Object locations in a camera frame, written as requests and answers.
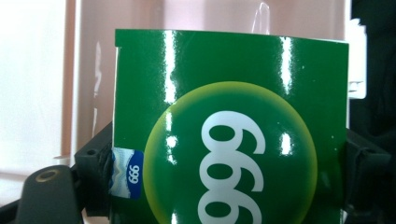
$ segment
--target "screw hole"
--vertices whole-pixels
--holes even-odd
[[[90,150],[88,150],[87,154],[92,156],[92,155],[96,154],[96,150],[90,149]]]

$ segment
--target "green circle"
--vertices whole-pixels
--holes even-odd
[[[247,116],[265,138],[265,151],[253,153],[255,136],[243,131],[237,149],[260,167],[263,188],[253,191],[255,177],[247,169],[233,188],[260,207],[262,223],[300,223],[312,202],[317,183],[317,156],[312,137],[299,114],[280,96],[263,87],[244,82],[219,82],[188,92],[163,112],[153,127],[145,149],[144,189],[149,206],[160,223],[202,222],[198,203],[208,188],[200,177],[200,165],[210,150],[201,130],[208,117],[219,111]],[[219,141],[235,132],[227,125],[210,130]],[[207,173],[215,179],[233,174],[229,165],[214,164]],[[211,203],[205,212],[225,217],[227,203]],[[251,223],[251,212],[238,207],[237,223]]]

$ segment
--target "glossy surface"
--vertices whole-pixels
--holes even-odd
[[[145,160],[112,223],[338,223],[346,44],[124,30],[116,45],[114,145]]]

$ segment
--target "green box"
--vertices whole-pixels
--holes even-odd
[[[111,223],[341,223],[346,43],[117,30]]]

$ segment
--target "blue sticker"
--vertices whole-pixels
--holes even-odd
[[[126,174],[126,182],[128,184],[130,198],[138,199],[142,186],[143,171],[143,152],[135,151],[134,155],[129,159],[128,172]]]
[[[138,199],[142,188],[143,152],[114,147],[113,174],[109,193],[114,196]]]

